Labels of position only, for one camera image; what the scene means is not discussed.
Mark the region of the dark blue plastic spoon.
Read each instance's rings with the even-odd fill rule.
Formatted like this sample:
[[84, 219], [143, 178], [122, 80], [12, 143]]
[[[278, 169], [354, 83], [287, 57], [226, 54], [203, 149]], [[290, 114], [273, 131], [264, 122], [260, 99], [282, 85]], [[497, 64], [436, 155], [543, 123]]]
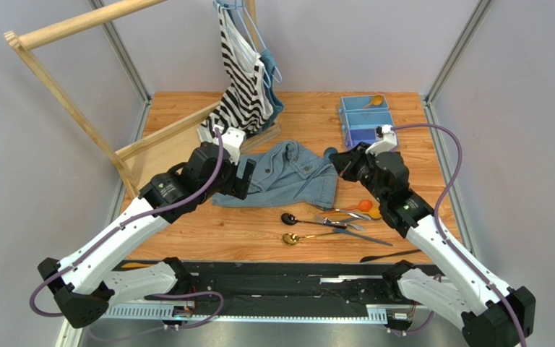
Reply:
[[335, 147], [329, 147], [323, 152], [323, 159], [320, 163], [319, 167], [306, 179], [303, 185], [298, 189], [298, 191], [294, 194], [293, 199], [296, 199], [297, 196], [302, 193], [303, 190], [311, 183], [313, 179], [315, 179], [323, 170], [323, 168], [331, 164], [330, 156], [337, 153], [337, 149]]

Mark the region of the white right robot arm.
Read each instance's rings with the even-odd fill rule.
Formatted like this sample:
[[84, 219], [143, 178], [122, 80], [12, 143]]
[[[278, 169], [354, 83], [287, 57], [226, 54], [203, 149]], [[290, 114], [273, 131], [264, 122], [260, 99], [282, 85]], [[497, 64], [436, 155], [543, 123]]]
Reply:
[[398, 152], [373, 152], [360, 143], [329, 156], [340, 178], [359, 182], [379, 203], [382, 220], [441, 270], [449, 285], [415, 265], [398, 262], [383, 275], [405, 299], [417, 301], [461, 330], [469, 346], [525, 346], [533, 331], [535, 297], [513, 288], [478, 261], [409, 185]]

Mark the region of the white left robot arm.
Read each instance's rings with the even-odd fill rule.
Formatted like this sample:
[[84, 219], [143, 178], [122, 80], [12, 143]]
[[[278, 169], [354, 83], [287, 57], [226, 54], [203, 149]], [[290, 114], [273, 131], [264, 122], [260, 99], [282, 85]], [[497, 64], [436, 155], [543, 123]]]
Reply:
[[133, 270], [116, 266], [142, 242], [216, 193], [247, 196], [256, 163], [238, 173], [238, 149], [204, 142], [188, 161], [154, 175], [111, 225], [74, 254], [38, 265], [59, 312], [74, 328], [87, 327], [110, 307], [146, 296], [186, 293], [191, 274], [181, 260], [167, 257]]

